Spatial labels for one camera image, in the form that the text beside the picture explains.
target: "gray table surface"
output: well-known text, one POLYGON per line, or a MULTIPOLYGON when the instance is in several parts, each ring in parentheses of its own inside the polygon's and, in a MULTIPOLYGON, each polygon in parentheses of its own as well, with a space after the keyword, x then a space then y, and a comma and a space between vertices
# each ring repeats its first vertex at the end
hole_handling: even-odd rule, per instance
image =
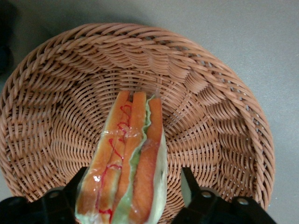
MULTIPOLYGON (((163 27, 209 50, 253 91, 270 123, 276 176, 269 214, 299 223, 298 0, 0 0, 0 15, 4 9, 15 15, 14 65, 0 77, 0 90, 31 50, 84 23, 163 27)), ((8 196, 0 175, 0 200, 8 196)))

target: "screw hole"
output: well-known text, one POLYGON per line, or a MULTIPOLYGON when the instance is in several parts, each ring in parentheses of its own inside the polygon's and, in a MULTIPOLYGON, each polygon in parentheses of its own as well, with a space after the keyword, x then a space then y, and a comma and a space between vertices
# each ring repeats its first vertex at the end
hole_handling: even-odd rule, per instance
POLYGON ((244 198, 238 198, 237 201, 241 205, 248 205, 249 204, 249 202, 244 198))
POLYGON ((54 191, 49 195, 49 198, 54 198, 57 197, 59 195, 59 191, 54 191))
POLYGON ((212 197, 211 193, 208 192, 208 191, 203 191, 203 192, 201 193, 201 195, 202 195, 203 197, 205 197, 205 198, 210 198, 210 197, 212 197))

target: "plastic wrap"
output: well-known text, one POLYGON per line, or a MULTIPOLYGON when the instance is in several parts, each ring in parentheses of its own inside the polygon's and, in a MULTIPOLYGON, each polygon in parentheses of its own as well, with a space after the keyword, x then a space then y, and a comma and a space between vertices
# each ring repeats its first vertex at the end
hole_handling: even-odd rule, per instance
POLYGON ((159 221, 166 203, 167 161, 161 100, 121 91, 82 179, 76 217, 83 224, 159 221))

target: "woven basket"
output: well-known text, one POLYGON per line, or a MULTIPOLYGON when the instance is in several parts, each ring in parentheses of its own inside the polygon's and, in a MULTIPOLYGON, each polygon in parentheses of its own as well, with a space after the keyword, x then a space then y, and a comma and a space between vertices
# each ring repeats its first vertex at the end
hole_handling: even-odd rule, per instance
POLYGON ((184 205, 182 166, 225 200, 250 196, 267 208, 272 136, 252 92, 219 59, 161 28, 87 24, 33 50, 1 97, 1 169, 13 195, 33 201, 88 166, 120 90, 159 93, 168 146, 161 223, 184 205))

